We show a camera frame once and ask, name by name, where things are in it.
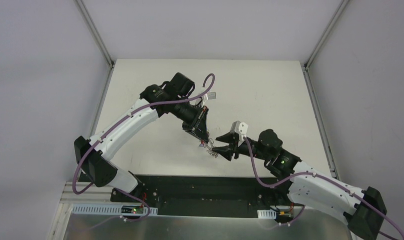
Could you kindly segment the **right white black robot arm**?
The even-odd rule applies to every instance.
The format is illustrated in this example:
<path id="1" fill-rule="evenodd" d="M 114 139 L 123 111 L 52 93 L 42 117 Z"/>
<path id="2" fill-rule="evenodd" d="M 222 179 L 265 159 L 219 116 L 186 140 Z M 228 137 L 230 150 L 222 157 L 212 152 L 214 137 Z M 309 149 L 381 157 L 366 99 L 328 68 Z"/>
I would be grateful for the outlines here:
<path id="1" fill-rule="evenodd" d="M 229 161 L 240 155 L 263 160 L 264 167 L 278 179 L 270 185 L 278 204 L 291 201 L 311 207 L 339 220 L 364 240 L 378 237 L 387 208 L 377 189 L 362 189 L 324 176 L 285 150 L 272 129 L 262 131 L 257 140 L 246 137 L 243 130 L 231 130 L 216 140 L 226 146 L 213 151 Z"/>

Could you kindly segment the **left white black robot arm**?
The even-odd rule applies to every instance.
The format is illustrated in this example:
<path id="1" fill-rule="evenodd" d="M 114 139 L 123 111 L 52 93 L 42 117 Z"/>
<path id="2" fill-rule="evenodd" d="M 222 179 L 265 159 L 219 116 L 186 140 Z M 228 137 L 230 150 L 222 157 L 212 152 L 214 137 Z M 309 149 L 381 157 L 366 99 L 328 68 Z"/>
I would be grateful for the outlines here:
<path id="1" fill-rule="evenodd" d="M 130 202 L 139 201 L 142 188 L 138 179 L 111 160 L 140 130 L 168 113 L 182 120 L 185 132 L 207 143 L 209 133 L 206 118 L 209 109 L 202 103 L 191 104 L 193 100 L 203 101 L 213 87 L 214 74 L 208 74 L 206 79 L 211 81 L 210 84 L 204 86 L 198 95 L 190 97 L 195 83 L 178 72 L 170 81 L 146 87 L 132 107 L 109 127 L 89 138 L 79 136 L 73 143 L 77 162 L 74 179 L 77 180 L 78 174 L 84 172 L 91 185 L 110 186 L 122 191 Z"/>

